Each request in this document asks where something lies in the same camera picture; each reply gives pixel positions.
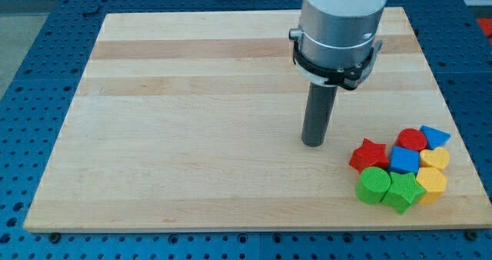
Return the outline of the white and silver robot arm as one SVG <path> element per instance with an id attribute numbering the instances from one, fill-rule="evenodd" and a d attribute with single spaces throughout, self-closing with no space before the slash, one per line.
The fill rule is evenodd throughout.
<path id="1" fill-rule="evenodd" d="M 310 63 L 351 68 L 369 56 L 387 0 L 303 0 L 289 39 Z"/>

